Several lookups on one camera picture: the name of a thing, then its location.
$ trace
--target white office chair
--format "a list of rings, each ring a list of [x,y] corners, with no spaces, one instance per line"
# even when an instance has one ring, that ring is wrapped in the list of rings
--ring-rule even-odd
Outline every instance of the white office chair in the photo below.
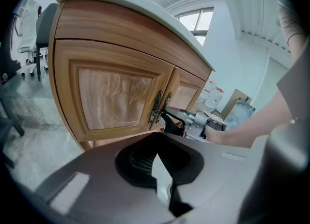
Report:
[[[29,66],[27,66],[24,71],[22,72],[22,76],[25,76],[25,71],[30,70],[30,75],[34,76],[34,69],[36,68],[36,64],[34,63],[34,52],[36,51],[36,21],[38,19],[38,12],[37,10],[33,10],[30,12],[27,12],[23,15],[22,21],[21,21],[21,28],[19,36],[22,36],[22,41],[20,43],[20,46],[18,48],[19,53],[26,52],[28,54],[28,61],[30,63]]]

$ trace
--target gray chair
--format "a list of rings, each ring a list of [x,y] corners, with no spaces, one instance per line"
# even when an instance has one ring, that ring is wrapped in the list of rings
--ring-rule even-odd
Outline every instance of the gray chair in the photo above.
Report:
[[[40,69],[40,49],[48,48],[49,34],[52,28],[53,20],[55,13],[57,11],[58,4],[52,3],[50,4],[39,16],[36,22],[36,67],[39,81],[41,80],[41,69]]]

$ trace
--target person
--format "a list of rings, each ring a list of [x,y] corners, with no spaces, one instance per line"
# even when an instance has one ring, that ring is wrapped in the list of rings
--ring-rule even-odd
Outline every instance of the person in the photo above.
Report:
[[[292,64],[303,50],[307,33],[302,28],[298,15],[290,0],[277,0],[279,4],[279,19],[284,37],[290,47]],[[254,140],[261,135],[268,135],[280,124],[292,120],[290,110],[280,91],[277,91],[271,101],[256,115],[228,131],[216,131],[207,126],[207,140],[217,144],[251,148]]]

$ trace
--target protective plastic film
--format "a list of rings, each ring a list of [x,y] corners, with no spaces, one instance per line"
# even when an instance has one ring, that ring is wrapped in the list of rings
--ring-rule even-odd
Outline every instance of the protective plastic film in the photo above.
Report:
[[[147,77],[80,68],[79,93],[88,129],[138,125],[151,82]]]

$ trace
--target forearm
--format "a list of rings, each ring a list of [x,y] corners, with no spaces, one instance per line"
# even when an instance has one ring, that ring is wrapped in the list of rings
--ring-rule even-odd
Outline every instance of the forearm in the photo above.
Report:
[[[269,134],[275,127],[289,122],[291,118],[282,94],[277,92],[272,100],[248,121],[232,130],[221,132],[222,143],[251,148],[256,137]]]

